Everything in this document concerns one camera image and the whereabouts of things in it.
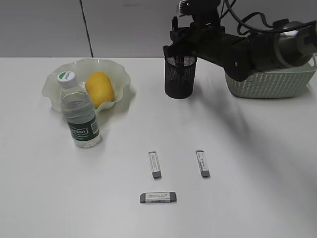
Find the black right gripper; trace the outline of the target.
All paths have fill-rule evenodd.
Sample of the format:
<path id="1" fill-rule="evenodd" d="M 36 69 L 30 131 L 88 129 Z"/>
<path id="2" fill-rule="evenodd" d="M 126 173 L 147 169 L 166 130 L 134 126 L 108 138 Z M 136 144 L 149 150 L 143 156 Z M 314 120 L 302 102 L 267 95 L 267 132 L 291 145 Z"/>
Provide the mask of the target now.
<path id="1" fill-rule="evenodd" d="M 222 67 L 233 80 L 242 82 L 255 73 L 248 38 L 225 33 L 223 26 L 172 26 L 172 44 L 163 47 L 164 56 L 197 57 Z"/>

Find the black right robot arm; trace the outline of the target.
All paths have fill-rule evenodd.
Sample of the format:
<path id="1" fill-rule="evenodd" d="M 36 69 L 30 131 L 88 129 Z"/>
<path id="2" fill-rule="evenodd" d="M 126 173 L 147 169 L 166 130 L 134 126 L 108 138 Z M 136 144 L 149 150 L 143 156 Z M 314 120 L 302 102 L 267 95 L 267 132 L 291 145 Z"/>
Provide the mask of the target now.
<path id="1" fill-rule="evenodd" d="M 278 33 L 240 37 L 223 26 L 172 30 L 172 44 L 164 46 L 165 57 L 198 57 L 222 67 L 233 80 L 242 82 L 256 72 L 268 72 L 306 64 L 317 51 L 317 26 L 289 22 Z"/>

